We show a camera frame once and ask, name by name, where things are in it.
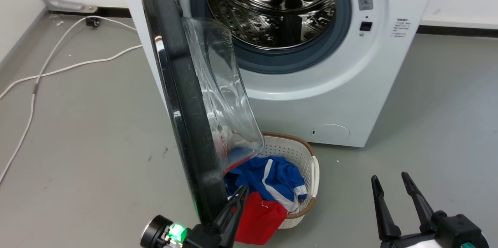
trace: red clothing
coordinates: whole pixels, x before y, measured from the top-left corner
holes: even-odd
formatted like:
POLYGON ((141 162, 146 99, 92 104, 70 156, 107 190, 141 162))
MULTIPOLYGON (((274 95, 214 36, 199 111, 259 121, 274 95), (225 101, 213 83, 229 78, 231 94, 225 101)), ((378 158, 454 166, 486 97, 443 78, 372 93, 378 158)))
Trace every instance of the red clothing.
POLYGON ((247 197, 235 241, 265 244, 287 217, 287 210, 276 201, 261 199, 258 192, 247 197))

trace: warning label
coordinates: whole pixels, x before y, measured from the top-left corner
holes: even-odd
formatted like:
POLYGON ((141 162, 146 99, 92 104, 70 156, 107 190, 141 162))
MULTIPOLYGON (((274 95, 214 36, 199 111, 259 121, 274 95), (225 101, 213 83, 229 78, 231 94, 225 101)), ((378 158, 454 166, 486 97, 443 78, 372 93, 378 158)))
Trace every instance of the warning label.
POLYGON ((411 28, 411 23, 407 18, 397 18, 391 37, 406 37, 411 28))

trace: laundry basket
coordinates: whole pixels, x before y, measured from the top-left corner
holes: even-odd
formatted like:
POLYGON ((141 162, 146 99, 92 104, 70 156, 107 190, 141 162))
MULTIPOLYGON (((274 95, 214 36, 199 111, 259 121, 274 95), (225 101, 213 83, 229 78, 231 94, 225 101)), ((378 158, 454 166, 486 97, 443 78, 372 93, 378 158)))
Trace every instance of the laundry basket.
POLYGON ((299 204, 299 213, 288 214, 279 227, 279 229, 290 229, 301 222, 315 204, 320 180, 320 167, 313 149, 301 138, 278 133, 263 133, 263 135, 265 136, 265 149, 258 156, 282 156, 296 165, 304 178, 308 191, 307 198, 299 204))

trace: white washing machine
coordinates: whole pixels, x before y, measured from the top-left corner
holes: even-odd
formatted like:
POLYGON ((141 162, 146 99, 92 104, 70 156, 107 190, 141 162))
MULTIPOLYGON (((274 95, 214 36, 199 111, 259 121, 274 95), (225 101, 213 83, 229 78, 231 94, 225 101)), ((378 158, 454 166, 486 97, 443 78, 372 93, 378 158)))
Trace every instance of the white washing machine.
MULTIPOLYGON (((162 93, 142 0, 127 1, 162 93)), ((230 28, 262 131, 353 147, 365 145, 428 2, 178 1, 183 16, 230 28)))

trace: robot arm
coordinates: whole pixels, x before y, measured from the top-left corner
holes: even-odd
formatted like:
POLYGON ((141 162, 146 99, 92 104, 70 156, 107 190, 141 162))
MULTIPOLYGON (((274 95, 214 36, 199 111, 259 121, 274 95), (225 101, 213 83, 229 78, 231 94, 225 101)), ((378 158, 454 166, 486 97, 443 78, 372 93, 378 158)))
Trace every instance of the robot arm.
POLYGON ((249 187, 241 186, 208 225, 185 229, 163 216, 156 216, 142 233, 143 248, 232 248, 242 218, 249 187))
POLYGON ((448 217, 434 212, 410 175, 402 173, 406 192, 413 199, 420 220, 420 233, 402 236, 384 201, 384 190, 377 176, 372 177, 373 201, 381 248, 489 248, 481 230, 463 214, 448 217))

